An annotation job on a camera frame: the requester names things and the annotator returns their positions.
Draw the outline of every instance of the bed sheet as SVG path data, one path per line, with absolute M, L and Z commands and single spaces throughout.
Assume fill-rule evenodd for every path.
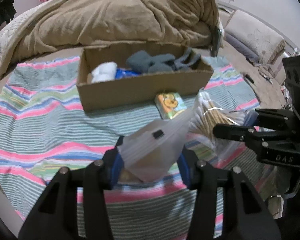
M 160 118 L 152 102 L 85 114 L 75 85 L 79 57 L 74 55 L 18 64 L 0 94 L 0 185 L 23 219 L 61 166 L 85 167 L 112 148 L 119 135 Z M 205 88 L 211 98 L 225 108 L 257 107 L 253 91 L 232 65 L 222 57 L 217 62 Z M 194 97 L 184 101 L 190 107 Z M 209 148 L 191 139 L 186 146 L 216 165 Z M 233 166 L 240 166 L 258 190 L 273 170 L 246 148 L 221 165 Z M 159 182 L 120 184 L 106 191 L 115 239 L 185 239 L 195 195 L 182 184 L 176 164 Z M 222 230 L 222 203 L 219 189 L 215 236 Z M 79 190 L 78 230 L 84 236 L 82 217 Z

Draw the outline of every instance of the brown comforter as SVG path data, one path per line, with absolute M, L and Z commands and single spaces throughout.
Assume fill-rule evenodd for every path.
M 218 24 L 215 0 L 53 0 L 2 51 L 0 79 L 11 63 L 74 45 L 122 40 L 209 45 Z

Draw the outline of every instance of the white plastic bag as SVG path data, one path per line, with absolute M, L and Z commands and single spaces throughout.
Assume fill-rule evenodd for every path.
M 194 118 L 189 132 L 192 138 L 214 151 L 218 162 L 227 160 L 242 142 L 215 138 L 213 127 L 217 123 L 251 126 L 258 114 L 254 110 L 235 111 L 221 108 L 210 99 L 207 92 L 200 90 L 194 103 Z
M 192 109 L 186 109 L 171 120 L 156 119 L 124 137 L 118 151 L 125 169 L 144 182 L 165 176 L 180 157 L 192 116 Z

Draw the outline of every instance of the bolt head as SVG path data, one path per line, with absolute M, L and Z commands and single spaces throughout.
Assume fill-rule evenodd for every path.
M 69 171 L 69 168 L 68 168 L 68 167 L 61 167 L 61 169 L 59 170 L 59 172 L 60 172 L 61 174 L 66 174 L 68 171 Z
M 267 143 L 267 142 L 262 142 L 262 144 L 261 144 L 263 147 L 268 147 L 269 146 L 269 144 Z
M 197 166 L 203 168 L 207 162 L 205 160 L 198 160 L 197 161 Z
M 100 166 L 103 165 L 103 160 L 95 160 L 95 161 L 93 162 L 93 164 L 96 165 L 96 166 L 98 166 L 98 167 L 100 167 Z
M 241 172 L 241 168 L 238 166 L 233 167 L 232 170 L 234 173 L 237 173 L 237 174 L 239 174 Z

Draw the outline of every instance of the pillow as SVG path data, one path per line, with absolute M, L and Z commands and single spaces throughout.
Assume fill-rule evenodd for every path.
M 225 34 L 226 41 L 232 45 L 237 51 L 239 51 L 245 57 L 251 59 L 253 62 L 259 62 L 259 57 L 241 41 L 237 40 L 234 36 L 229 33 Z
M 230 16 L 225 31 L 257 54 L 259 63 L 272 64 L 284 52 L 286 43 L 280 34 L 240 10 Z

